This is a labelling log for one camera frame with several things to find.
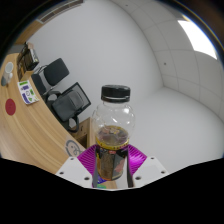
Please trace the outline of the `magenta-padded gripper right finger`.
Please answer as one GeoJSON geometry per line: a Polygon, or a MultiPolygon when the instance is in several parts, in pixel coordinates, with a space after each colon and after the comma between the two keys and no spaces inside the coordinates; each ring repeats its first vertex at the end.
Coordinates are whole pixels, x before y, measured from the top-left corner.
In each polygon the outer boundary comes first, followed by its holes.
{"type": "Polygon", "coordinates": [[[155,156],[147,157],[136,147],[128,146],[127,184],[140,188],[168,175],[168,171],[155,156]]]}

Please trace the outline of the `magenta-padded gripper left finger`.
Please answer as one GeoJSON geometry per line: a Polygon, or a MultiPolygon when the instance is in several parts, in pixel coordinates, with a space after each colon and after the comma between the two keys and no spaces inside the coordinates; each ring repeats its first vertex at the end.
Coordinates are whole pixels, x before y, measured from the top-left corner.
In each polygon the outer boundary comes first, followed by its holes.
{"type": "Polygon", "coordinates": [[[93,145],[78,157],[69,157],[56,175],[84,188],[97,187],[97,169],[93,145]]]}

